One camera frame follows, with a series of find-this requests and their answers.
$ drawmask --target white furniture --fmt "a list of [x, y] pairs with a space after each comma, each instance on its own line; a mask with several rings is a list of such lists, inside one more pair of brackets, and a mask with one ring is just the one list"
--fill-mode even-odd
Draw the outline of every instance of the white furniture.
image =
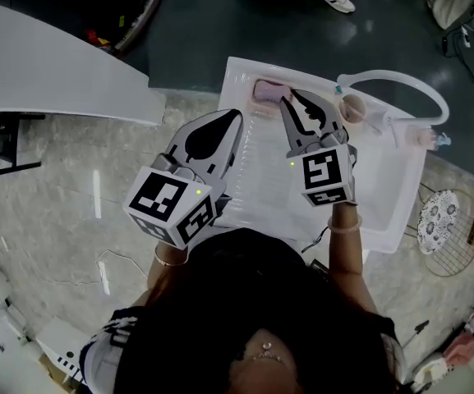
[[80, 352], [89, 340], [89, 336], [58, 317], [54, 317], [36, 337], [36, 341], [56, 367], [83, 383]]
[[60, 112], [160, 124], [149, 78], [53, 26], [0, 7], [0, 111]]

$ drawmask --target necklace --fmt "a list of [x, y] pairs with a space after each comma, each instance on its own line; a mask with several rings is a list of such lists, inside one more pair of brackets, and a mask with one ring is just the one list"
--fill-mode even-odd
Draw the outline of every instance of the necklace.
[[275, 355], [269, 351], [271, 349], [271, 343], [267, 342], [262, 345], [262, 349], [264, 349], [263, 352], [259, 353], [258, 355], [252, 356], [252, 360], [257, 360], [257, 359], [272, 359], [276, 360], [280, 364], [284, 364], [283, 360], [280, 358], [280, 356]]

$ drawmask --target pink sponge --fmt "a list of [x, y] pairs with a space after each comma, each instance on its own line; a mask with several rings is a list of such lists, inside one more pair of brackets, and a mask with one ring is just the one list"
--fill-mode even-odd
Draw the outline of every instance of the pink sponge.
[[443, 353], [449, 365], [467, 364], [474, 357], [474, 336], [464, 332], [457, 336]]
[[287, 85], [280, 85], [267, 80], [258, 80], [253, 89], [253, 97], [256, 102], [270, 101], [273, 103], [280, 103], [282, 97], [288, 101], [292, 99], [292, 90]]

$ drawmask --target pink object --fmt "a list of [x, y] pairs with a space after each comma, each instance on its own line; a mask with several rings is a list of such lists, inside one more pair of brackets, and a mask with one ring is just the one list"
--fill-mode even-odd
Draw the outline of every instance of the pink object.
[[355, 124], [364, 120], [366, 105], [357, 95], [346, 94], [341, 98], [338, 110], [347, 122]]
[[268, 82], [266, 80], [258, 80], [253, 89], [253, 97], [256, 102], [269, 101], [273, 103], [280, 103], [282, 97], [291, 102], [292, 90], [287, 85], [280, 85], [278, 83]]
[[474, 336], [468, 332], [460, 334], [447, 347], [443, 356], [448, 365], [468, 364], [474, 357]]
[[437, 150], [435, 137], [437, 134], [431, 128], [408, 126], [405, 139], [411, 146], [419, 146], [428, 150]]

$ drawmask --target wrist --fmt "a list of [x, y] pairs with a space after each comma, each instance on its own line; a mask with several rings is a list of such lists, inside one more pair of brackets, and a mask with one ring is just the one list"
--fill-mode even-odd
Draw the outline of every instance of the wrist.
[[159, 242], [154, 251], [156, 259], [162, 265], [178, 266], [187, 262], [187, 249], [179, 250], [173, 246]]
[[357, 207], [348, 203], [334, 204], [331, 223], [334, 227], [353, 227], [359, 222]]

